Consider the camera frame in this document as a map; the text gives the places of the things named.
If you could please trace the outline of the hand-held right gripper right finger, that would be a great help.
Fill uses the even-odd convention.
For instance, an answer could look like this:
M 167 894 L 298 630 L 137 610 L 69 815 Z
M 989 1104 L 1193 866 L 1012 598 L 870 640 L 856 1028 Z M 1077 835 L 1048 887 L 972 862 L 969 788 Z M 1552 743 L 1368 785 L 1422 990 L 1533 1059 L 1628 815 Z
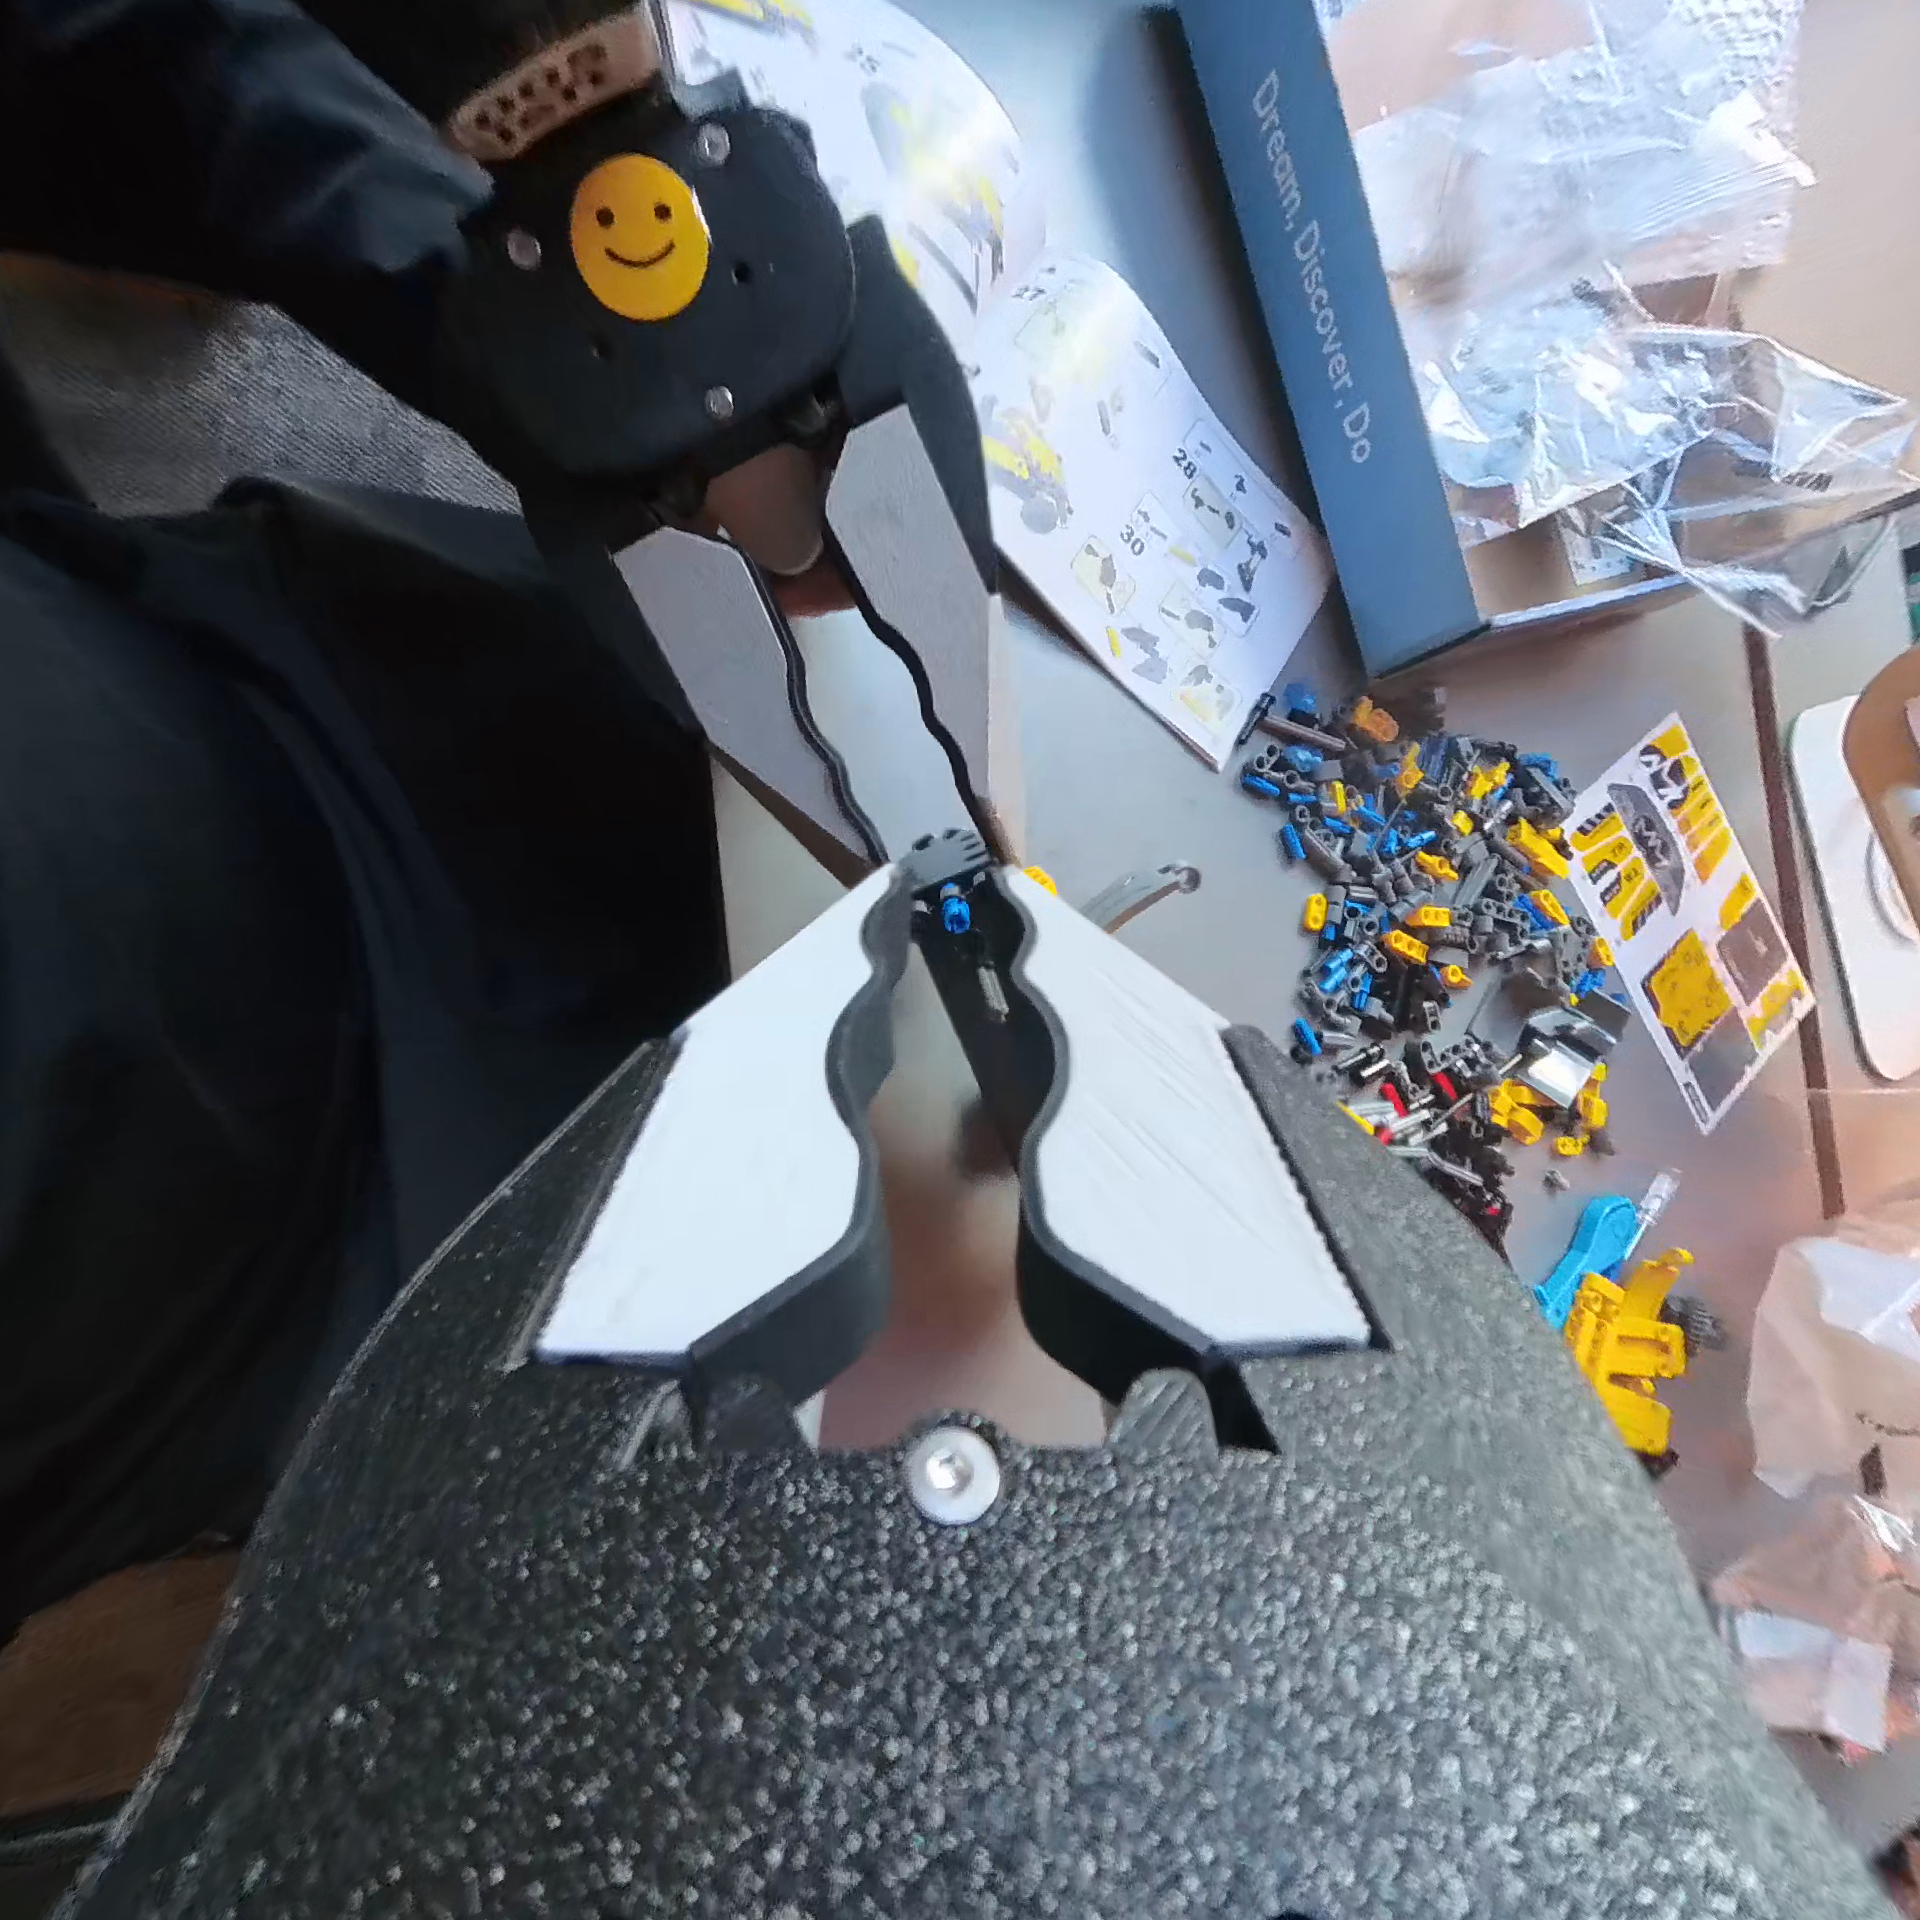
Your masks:
M 1223 1015 L 1022 872 L 1000 891 L 1046 1088 L 1018 1155 L 1023 1321 L 1062 1367 L 1361 1352 L 1373 1323 Z

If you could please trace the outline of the light blue curved brick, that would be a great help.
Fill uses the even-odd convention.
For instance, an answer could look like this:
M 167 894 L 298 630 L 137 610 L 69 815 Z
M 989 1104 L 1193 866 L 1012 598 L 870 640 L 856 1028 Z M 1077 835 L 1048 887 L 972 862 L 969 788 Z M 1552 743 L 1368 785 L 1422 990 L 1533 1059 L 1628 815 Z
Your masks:
M 1664 1169 L 1634 1200 L 1617 1193 L 1593 1198 L 1576 1219 L 1568 1249 L 1550 1275 L 1530 1290 L 1543 1319 L 1562 1332 L 1576 1294 L 1589 1278 L 1612 1278 L 1634 1256 L 1648 1230 L 1672 1200 L 1681 1176 Z

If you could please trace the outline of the clear bags of brick parts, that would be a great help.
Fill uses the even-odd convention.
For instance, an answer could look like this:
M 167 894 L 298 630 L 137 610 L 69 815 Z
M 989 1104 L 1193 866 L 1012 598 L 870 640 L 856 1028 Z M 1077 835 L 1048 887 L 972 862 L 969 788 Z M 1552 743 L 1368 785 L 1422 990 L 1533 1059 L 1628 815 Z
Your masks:
M 1694 588 L 1777 638 L 1916 502 L 1814 11 L 1313 6 L 1485 622 Z

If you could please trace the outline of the building instruction booklet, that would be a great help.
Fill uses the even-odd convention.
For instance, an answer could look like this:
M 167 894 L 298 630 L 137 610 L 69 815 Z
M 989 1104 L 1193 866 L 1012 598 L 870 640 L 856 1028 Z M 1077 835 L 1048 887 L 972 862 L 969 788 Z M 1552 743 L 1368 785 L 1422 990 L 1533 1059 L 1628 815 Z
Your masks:
M 1105 263 L 1046 240 L 991 88 L 898 6 L 670 6 L 692 81 L 733 68 L 877 216 L 972 388 L 1000 560 L 1210 771 L 1329 585 L 1328 551 Z

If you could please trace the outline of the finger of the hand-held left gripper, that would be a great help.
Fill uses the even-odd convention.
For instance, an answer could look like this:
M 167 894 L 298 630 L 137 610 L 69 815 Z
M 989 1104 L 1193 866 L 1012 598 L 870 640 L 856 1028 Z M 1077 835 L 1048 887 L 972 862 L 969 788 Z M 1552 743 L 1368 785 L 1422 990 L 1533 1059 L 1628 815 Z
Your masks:
M 974 560 L 905 402 L 845 435 L 825 489 L 832 560 L 903 663 L 984 850 L 1018 862 L 1017 684 L 1000 594 Z
M 666 684 L 730 777 L 837 881 L 887 864 L 841 752 L 821 730 L 800 646 L 730 543 L 653 531 L 614 572 Z

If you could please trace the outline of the pile of loose toy bricks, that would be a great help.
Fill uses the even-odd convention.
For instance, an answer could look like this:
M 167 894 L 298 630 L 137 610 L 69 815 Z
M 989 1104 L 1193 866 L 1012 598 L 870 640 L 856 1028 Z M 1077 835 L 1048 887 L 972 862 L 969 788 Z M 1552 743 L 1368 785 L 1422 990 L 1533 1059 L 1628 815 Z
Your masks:
M 1513 1155 L 1559 1193 L 1614 1147 L 1614 1060 L 1641 1024 L 1568 878 L 1581 786 L 1548 752 L 1445 730 L 1437 694 L 1425 731 L 1305 684 L 1255 718 L 1237 782 L 1305 887 L 1284 1048 L 1503 1257 Z

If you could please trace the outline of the yellow toy brick vehicle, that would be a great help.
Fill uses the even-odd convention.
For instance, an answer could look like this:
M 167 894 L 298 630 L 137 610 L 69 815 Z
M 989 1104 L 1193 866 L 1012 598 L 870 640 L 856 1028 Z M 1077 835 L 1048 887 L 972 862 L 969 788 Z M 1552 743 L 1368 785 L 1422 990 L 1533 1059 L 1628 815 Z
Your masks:
M 937 906 L 909 894 L 911 943 L 976 1079 L 954 1147 L 972 1183 L 1017 1169 L 1023 1129 L 1050 1079 L 1044 1024 L 1015 985 L 1022 930 L 996 873 L 969 894 L 974 930 L 957 943 L 944 936 Z

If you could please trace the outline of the blue toy box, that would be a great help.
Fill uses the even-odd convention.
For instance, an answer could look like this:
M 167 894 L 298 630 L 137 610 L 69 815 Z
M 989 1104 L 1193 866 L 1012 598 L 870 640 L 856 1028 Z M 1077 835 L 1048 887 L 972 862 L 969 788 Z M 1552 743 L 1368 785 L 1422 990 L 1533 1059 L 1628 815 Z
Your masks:
M 1450 536 L 1407 354 L 1385 291 L 1352 143 L 1313 6 L 1175 6 L 1223 198 L 1266 346 L 1328 536 L 1360 659 L 1380 676 L 1494 636 L 1639 610 L 1685 588 L 1629 590 L 1598 608 L 1485 622 Z M 1847 199 L 1866 199 L 1873 161 L 1894 180 L 1916 163 L 1916 15 L 1893 6 L 1861 67 L 1831 62 L 1847 102 Z

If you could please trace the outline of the grey desk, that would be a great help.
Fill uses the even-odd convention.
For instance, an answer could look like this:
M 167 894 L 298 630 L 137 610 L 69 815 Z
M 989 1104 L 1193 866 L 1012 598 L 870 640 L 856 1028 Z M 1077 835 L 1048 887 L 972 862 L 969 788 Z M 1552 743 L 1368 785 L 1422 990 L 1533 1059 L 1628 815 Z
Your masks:
M 1202 396 L 1296 498 L 1288 416 L 1264 363 L 1257 299 L 1216 183 L 1183 38 L 1148 6 L 903 6 L 996 95 L 1039 180 L 1046 235 L 1111 263 L 1164 324 Z M 1893 555 L 1871 558 L 1849 604 L 1789 643 L 1680 590 L 1634 612 L 1477 640 L 1423 673 L 1446 718 L 1550 752 L 1578 785 L 1666 713 L 1696 736 L 1736 835 L 1807 966 L 1816 1010 L 1702 1136 L 1642 1033 L 1614 1076 L 1614 1156 L 1568 1174 L 1576 1190 L 1639 1193 L 1681 1183 L 1661 1243 L 1696 1256 L 1696 1290 L 1729 1350 L 1672 1393 L 1677 1470 L 1661 1495 L 1700 1575 L 1791 1526 L 1751 1474 L 1744 1339 L 1777 1249 L 1849 1210 L 1885 1210 L 1916 1178 L 1916 1094 L 1869 1088 L 1847 1059 L 1838 977 L 1802 883 L 1780 713 L 1861 686 L 1898 632 Z M 1061 636 L 1017 583 L 1005 673 L 1022 728 L 1022 844 L 1087 900 L 1121 873 L 1175 858 L 1204 887 L 1124 930 L 1157 968 L 1220 1012 L 1277 1031 L 1296 927 L 1261 811 Z M 978 1404 L 1022 1436 L 1090 1434 L 1092 1400 L 1050 1370 L 1012 1311 L 1015 1198 L 952 1164 L 974 1094 L 920 971 L 903 993 L 903 1068 L 877 1128 L 903 1281 L 893 1321 L 828 1400 L 829 1439 L 888 1439 L 937 1404 Z

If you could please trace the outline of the yellow sticker sheet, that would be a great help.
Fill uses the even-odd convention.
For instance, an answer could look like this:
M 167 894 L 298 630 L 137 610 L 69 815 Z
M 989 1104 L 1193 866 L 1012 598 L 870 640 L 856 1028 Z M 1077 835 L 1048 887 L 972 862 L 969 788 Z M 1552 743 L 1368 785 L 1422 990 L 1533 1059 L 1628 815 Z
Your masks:
M 1702 1136 L 1816 1001 L 1680 713 L 1575 793 L 1560 827 L 1575 898 Z

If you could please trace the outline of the person's legs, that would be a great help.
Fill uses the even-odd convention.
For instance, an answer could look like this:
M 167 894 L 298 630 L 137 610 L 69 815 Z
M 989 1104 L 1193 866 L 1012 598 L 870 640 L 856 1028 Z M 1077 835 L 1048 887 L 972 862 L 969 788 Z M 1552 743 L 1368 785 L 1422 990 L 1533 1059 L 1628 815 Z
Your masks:
M 5 374 L 2 1612 L 240 1538 L 439 1243 L 728 982 L 703 752 L 514 511 L 110 518 Z

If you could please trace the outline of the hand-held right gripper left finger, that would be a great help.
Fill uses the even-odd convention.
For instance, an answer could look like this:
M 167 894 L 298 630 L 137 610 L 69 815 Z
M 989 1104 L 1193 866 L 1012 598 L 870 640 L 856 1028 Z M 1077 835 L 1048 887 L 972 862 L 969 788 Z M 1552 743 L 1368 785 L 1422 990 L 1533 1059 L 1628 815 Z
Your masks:
M 877 872 L 674 1036 L 532 1356 L 686 1383 L 829 1383 L 888 1307 L 870 1111 L 911 903 Z

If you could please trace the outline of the person's left forearm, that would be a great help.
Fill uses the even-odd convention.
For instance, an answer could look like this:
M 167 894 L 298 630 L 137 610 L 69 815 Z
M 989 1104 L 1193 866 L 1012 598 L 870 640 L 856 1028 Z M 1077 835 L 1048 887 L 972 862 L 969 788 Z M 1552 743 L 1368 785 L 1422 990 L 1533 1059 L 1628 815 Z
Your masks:
M 2 8 L 5 252 L 271 304 L 417 401 L 485 194 L 298 6 Z

